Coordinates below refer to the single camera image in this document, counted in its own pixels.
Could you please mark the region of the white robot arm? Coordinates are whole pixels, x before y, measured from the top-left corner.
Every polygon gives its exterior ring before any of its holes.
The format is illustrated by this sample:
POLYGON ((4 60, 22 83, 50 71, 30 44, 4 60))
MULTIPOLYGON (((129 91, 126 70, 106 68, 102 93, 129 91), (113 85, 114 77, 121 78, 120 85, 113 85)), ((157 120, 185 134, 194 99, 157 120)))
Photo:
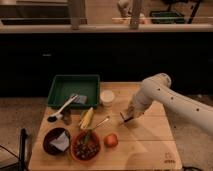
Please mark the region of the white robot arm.
POLYGON ((213 136, 213 107, 176 93, 170 86, 171 78, 165 73, 144 79, 123 113, 124 121, 140 117, 157 101, 213 136))

